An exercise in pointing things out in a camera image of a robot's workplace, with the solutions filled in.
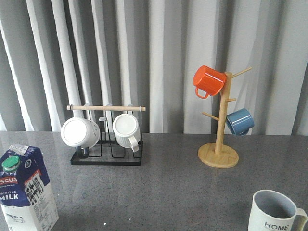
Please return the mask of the white HOME mug grey inside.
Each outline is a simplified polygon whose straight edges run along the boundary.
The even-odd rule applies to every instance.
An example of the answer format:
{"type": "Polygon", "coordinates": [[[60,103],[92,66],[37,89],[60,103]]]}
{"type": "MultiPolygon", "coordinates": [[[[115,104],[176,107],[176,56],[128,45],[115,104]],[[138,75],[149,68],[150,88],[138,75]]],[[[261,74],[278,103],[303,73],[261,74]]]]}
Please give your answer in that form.
{"type": "Polygon", "coordinates": [[[306,212],[286,195],[273,190],[254,193],[248,222],[249,231],[302,231],[306,212]]]}

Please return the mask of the blue white milk carton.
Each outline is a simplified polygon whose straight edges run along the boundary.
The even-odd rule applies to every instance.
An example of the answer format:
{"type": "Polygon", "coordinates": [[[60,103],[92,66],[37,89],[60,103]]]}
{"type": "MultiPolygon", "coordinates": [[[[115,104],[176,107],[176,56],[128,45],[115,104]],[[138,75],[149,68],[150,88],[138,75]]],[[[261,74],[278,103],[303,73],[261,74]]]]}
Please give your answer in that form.
{"type": "Polygon", "coordinates": [[[11,231],[50,231],[58,212],[38,147],[14,144],[0,159],[0,205],[11,231]]]}

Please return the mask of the white ribbed mug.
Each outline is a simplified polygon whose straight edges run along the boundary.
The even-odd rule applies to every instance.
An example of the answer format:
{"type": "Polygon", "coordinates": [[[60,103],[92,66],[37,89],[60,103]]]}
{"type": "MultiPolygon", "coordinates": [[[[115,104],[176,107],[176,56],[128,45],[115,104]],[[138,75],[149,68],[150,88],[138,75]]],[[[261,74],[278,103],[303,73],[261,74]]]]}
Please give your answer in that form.
{"type": "Polygon", "coordinates": [[[130,114],[117,116],[113,122],[113,131],[120,146],[130,148],[133,152],[139,150],[141,134],[139,123],[135,116],[130,114]]]}

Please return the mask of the orange enamel mug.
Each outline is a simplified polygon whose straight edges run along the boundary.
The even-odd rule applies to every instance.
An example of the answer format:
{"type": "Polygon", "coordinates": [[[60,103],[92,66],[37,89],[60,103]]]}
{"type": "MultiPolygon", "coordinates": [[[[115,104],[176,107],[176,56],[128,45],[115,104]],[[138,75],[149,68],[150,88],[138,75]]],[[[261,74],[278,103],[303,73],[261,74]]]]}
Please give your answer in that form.
{"type": "Polygon", "coordinates": [[[217,95],[224,87],[227,76],[208,66],[201,66],[193,77],[195,94],[201,99],[206,99],[209,95],[217,95]]]}

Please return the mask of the wooden mug tree stand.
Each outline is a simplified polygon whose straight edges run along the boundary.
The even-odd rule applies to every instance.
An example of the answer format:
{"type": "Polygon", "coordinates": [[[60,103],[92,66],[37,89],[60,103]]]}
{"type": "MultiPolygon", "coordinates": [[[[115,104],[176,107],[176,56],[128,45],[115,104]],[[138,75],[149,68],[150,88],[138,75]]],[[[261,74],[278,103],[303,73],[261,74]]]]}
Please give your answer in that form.
{"type": "Polygon", "coordinates": [[[237,152],[233,148],[223,144],[224,130],[226,125],[228,103],[236,101],[235,98],[230,98],[231,81],[234,77],[244,74],[245,72],[250,71],[251,69],[252,67],[249,67],[236,74],[233,74],[231,72],[225,73],[226,82],[224,84],[224,87],[220,91],[220,104],[219,104],[218,117],[215,117],[206,112],[202,112],[202,114],[218,122],[216,142],[204,144],[198,149],[199,159],[208,166],[215,168],[231,168],[235,166],[239,161],[239,156],[237,152]]]}

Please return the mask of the blue ceramic mug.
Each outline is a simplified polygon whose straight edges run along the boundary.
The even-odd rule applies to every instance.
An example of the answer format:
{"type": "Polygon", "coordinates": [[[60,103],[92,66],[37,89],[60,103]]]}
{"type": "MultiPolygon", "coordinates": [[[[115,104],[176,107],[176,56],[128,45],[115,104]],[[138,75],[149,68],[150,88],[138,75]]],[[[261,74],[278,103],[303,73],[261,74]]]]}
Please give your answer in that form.
{"type": "Polygon", "coordinates": [[[226,124],[233,135],[246,135],[251,128],[255,126],[255,122],[250,112],[242,108],[226,117],[226,124]]]}

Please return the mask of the grey pleated curtain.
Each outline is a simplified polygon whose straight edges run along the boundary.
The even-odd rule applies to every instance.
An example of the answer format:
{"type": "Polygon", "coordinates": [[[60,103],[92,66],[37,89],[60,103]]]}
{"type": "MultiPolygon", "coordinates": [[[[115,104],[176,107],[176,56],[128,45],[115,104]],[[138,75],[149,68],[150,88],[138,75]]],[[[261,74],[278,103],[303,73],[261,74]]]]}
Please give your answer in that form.
{"type": "Polygon", "coordinates": [[[3,0],[0,129],[59,131],[72,105],[142,105],[151,133],[205,133],[219,97],[194,93],[202,65],[233,79],[228,106],[252,134],[308,133],[305,0],[3,0]]]}

